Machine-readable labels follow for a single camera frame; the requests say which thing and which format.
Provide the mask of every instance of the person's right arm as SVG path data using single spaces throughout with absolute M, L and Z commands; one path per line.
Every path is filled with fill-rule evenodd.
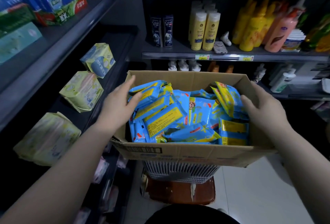
M 260 86 L 252 85 L 259 98 L 259 106 L 255 107 L 246 96 L 241 96 L 250 120 L 274 143 L 314 221 L 330 223 L 330 162 L 293 130 L 278 100 Z

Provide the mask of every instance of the open cardboard box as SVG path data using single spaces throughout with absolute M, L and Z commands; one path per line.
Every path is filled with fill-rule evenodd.
M 155 81 L 165 80 L 173 89 L 182 91 L 208 90 L 214 81 L 235 87 L 240 94 L 246 95 L 258 105 L 258 98 L 245 74 L 211 72 L 174 72 L 174 71 L 128 71 L 126 80 L 136 76 L 132 87 Z M 264 155 L 274 153 L 269 138 L 250 123 L 251 146 L 193 145 L 176 143 L 133 143 L 125 139 L 126 126 L 122 126 L 111 142 L 126 159 L 200 163 L 218 166 L 246 167 Z

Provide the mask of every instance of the human hand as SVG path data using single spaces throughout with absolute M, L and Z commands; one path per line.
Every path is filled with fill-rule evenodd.
M 105 98 L 101 113 L 95 123 L 99 129 L 113 133 L 131 117 L 142 97 L 142 93 L 139 92 L 127 103 L 127 94 L 134 80 L 135 75 L 129 81 L 115 88 Z
M 255 107 L 246 96 L 241 96 L 250 120 L 265 133 L 291 127 L 281 103 L 259 85 L 253 82 L 251 84 L 259 98 L 259 107 Z

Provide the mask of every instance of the teal box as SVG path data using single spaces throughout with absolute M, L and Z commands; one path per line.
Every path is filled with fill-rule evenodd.
M 96 43 L 80 61 L 98 78 L 104 78 L 115 63 L 110 47 L 106 43 Z
M 38 28 L 29 22 L 0 38 L 0 65 L 31 45 L 42 36 Z

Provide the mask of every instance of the price tag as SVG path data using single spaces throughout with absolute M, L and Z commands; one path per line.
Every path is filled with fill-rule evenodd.
M 209 60 L 210 55 L 195 55 L 195 60 Z
M 253 61 L 254 55 L 241 55 L 239 61 Z

